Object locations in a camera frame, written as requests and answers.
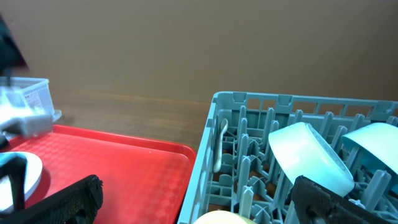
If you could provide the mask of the white plastic spoon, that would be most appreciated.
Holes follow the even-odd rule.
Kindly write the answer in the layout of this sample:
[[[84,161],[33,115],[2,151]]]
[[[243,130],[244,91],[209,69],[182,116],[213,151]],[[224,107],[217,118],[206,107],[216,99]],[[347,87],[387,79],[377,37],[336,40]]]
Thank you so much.
[[[213,164],[213,172],[217,173],[221,169],[221,161],[222,161],[222,147],[223,147],[223,136],[228,130],[228,120],[223,118],[220,124],[220,134],[218,136],[218,143],[215,153],[215,161]]]

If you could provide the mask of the light blue plate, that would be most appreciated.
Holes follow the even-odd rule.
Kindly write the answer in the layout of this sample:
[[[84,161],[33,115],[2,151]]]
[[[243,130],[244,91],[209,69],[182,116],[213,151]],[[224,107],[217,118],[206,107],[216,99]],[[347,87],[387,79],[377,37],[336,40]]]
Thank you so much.
[[[28,198],[36,190],[42,175],[41,159],[30,152],[4,152],[1,153],[1,165],[4,165],[13,157],[21,157],[26,160],[25,180],[24,180],[24,199]],[[12,201],[11,181],[9,177],[1,177],[1,213],[11,213],[14,210]]]

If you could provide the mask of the green bowl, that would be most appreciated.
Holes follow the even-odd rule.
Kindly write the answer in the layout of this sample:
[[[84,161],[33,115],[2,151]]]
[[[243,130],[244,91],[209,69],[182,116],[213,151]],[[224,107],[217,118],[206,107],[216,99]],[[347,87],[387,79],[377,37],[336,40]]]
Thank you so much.
[[[354,189],[351,172],[311,124],[299,122],[273,131],[269,145],[291,183],[302,175],[341,197]]]

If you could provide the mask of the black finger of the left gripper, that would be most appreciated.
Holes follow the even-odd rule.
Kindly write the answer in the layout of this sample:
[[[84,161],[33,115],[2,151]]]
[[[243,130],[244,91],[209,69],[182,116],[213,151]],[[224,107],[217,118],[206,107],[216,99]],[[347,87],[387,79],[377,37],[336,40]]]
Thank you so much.
[[[25,209],[24,183],[27,159],[11,156],[1,163],[1,178],[9,177],[11,183],[13,213]]]

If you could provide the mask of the yellow cup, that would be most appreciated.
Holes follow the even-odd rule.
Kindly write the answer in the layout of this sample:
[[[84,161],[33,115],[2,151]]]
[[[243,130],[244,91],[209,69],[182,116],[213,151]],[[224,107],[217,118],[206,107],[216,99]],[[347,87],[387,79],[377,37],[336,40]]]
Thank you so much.
[[[216,210],[199,217],[193,224],[256,224],[254,221],[236,213]]]

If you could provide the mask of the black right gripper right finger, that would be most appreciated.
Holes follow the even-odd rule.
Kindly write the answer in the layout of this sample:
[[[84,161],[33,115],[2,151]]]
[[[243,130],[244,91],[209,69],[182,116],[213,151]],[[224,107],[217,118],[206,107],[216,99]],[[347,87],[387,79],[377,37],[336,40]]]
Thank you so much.
[[[316,217],[327,224],[389,223],[302,175],[295,180],[291,199],[300,224],[311,224]]]

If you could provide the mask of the light blue bowl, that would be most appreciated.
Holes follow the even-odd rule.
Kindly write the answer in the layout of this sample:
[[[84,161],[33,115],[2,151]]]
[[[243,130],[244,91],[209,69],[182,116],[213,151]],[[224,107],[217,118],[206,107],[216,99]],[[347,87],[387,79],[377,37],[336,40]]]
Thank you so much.
[[[389,168],[397,174],[397,127],[387,123],[373,123],[343,136],[347,150],[359,146],[364,149],[362,165],[374,173]]]

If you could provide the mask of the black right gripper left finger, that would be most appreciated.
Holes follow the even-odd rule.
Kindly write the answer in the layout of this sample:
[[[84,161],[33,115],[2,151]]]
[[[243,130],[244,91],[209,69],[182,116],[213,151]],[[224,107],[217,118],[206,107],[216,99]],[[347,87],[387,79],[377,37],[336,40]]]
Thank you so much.
[[[103,198],[103,181],[89,175],[28,208],[2,214],[1,223],[93,223]]]

